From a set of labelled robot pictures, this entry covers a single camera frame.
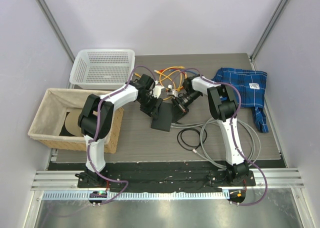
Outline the blue plaid cloth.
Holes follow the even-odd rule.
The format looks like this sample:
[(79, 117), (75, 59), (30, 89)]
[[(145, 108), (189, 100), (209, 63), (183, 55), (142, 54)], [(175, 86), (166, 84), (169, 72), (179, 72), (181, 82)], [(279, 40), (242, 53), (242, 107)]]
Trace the blue plaid cloth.
[(222, 67), (211, 79), (217, 83), (231, 84), (238, 90), (241, 107), (251, 109), (253, 122), (261, 133), (269, 132), (264, 113), (267, 76), (264, 71)]

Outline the black network switch box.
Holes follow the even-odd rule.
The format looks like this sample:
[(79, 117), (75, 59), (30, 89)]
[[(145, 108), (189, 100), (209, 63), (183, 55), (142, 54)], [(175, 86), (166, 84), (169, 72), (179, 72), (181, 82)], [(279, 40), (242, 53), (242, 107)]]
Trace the black network switch box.
[(158, 110), (157, 118), (153, 118), (151, 122), (151, 129), (169, 132), (173, 120), (173, 104), (163, 102)]

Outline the white perforated plastic basket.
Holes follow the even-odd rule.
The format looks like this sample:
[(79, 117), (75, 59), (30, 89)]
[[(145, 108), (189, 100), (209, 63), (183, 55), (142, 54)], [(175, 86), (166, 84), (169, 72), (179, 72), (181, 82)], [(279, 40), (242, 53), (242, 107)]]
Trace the white perforated plastic basket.
[(69, 82), (85, 90), (116, 90), (128, 81), (134, 65), (131, 49), (83, 49), (75, 57)]

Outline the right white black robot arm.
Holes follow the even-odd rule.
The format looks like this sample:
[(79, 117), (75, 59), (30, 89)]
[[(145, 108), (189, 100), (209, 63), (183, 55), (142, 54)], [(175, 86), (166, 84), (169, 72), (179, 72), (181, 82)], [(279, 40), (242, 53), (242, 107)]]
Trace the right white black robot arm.
[(188, 106), (199, 96), (206, 95), (210, 114), (220, 127), (225, 145), (226, 181), (230, 185), (238, 185), (249, 174), (249, 164), (244, 158), (238, 133), (237, 114), (240, 108), (235, 87), (201, 75), (186, 78), (182, 86), (186, 93), (172, 99), (172, 121), (175, 123), (183, 118), (189, 112)]

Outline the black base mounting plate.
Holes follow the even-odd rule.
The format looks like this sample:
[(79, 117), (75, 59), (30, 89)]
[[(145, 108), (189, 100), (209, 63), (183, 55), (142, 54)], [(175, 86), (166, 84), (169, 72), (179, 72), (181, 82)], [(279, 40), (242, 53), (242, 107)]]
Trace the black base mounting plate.
[(254, 187), (270, 183), (268, 169), (250, 169), (241, 181), (228, 183), (226, 172), (207, 161), (109, 162), (104, 175), (110, 188), (127, 193), (209, 192), (221, 187)]

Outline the brown tape roll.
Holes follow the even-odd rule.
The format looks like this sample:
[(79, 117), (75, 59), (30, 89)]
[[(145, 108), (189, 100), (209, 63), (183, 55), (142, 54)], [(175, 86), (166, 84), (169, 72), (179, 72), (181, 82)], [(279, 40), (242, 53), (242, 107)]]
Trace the brown tape roll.
[(66, 128), (66, 131), (75, 137), (81, 137), (83, 135), (81, 128), (78, 126), (78, 119), (79, 119), (81, 112), (82, 112), (81, 109), (71, 110), (66, 115), (65, 122), (64, 122), (64, 126)]

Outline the wicker basket with liner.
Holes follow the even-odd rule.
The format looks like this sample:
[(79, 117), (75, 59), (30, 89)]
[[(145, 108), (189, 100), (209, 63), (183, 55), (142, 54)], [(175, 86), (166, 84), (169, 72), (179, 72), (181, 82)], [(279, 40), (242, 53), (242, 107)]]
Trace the wicker basket with liner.
[(89, 95), (106, 95), (106, 90), (48, 88), (28, 131), (28, 136), (49, 148), (86, 151), (83, 135), (60, 135), (67, 113), (82, 109)]

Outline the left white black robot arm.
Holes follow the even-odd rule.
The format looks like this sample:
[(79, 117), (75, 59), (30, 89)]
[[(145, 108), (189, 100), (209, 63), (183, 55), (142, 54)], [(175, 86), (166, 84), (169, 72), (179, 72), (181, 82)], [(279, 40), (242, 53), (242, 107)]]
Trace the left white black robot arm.
[(90, 94), (78, 117), (78, 126), (86, 144), (86, 168), (77, 174), (80, 182), (97, 188), (106, 181), (105, 140), (111, 132), (115, 112), (124, 105), (138, 102), (140, 110), (151, 118), (158, 116), (164, 87), (150, 76), (128, 80), (121, 88), (105, 95)]

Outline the aluminium frame rail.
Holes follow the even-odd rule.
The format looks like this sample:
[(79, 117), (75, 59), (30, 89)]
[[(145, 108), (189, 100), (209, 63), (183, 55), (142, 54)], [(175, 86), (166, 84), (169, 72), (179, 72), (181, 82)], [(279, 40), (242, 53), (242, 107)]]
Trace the aluminium frame rail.
[(221, 170), (171, 169), (171, 170), (111, 170), (110, 181), (93, 182), (81, 175), (81, 171), (38, 171), (32, 182), (32, 190), (105, 189), (120, 191), (128, 181), (130, 193), (205, 192), (213, 189), (237, 188), (303, 188), (300, 172), (296, 168), (252, 169), (248, 176), (228, 181)]

